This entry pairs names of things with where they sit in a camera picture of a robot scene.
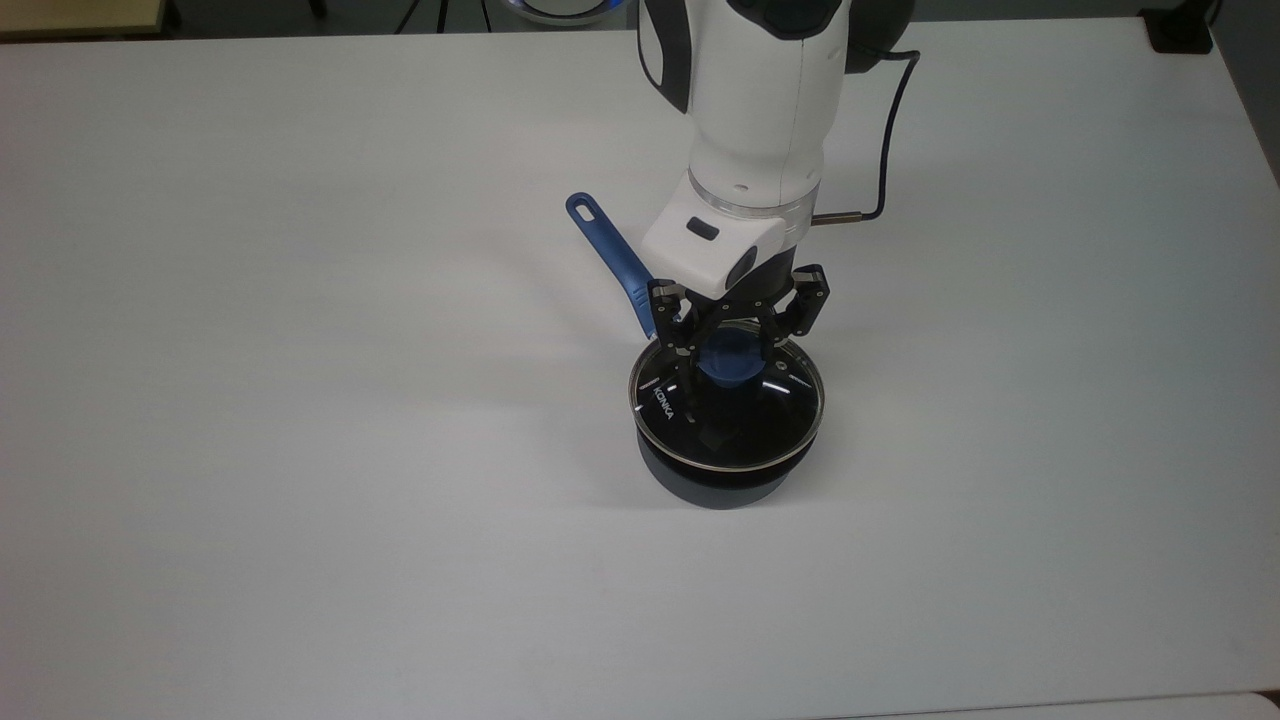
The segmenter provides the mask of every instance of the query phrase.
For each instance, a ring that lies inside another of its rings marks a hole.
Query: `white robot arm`
[[[855,33],[850,33],[851,4]],[[640,59],[650,82],[692,118],[689,170],[639,254],[657,277],[718,300],[808,232],[822,143],[847,58],[892,45],[910,0],[644,0]]]
[[[795,247],[810,223],[864,218],[814,218],[822,143],[846,72],[914,64],[884,51],[910,13],[910,0],[643,0],[645,73],[698,129],[689,169],[639,258],[589,195],[567,208],[653,338],[628,382],[641,457],[694,505],[755,502],[814,441],[822,378],[790,337],[829,288],[819,265],[792,268]]]

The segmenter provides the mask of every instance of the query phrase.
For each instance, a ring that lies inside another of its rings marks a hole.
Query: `table surface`
[[[640,461],[626,33],[0,47],[0,715],[822,717],[1280,687],[1280,191],[1219,55],[919,24],[817,443]],[[873,202],[897,68],[819,211]]]
[[[157,32],[163,0],[0,0],[0,38]]]

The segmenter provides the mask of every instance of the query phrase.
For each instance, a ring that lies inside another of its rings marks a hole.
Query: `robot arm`
[[[850,49],[892,45],[910,13],[909,0],[644,0],[641,64],[698,129],[689,170],[639,246],[658,277],[718,300],[795,247],[844,74],[874,63],[850,61]]]

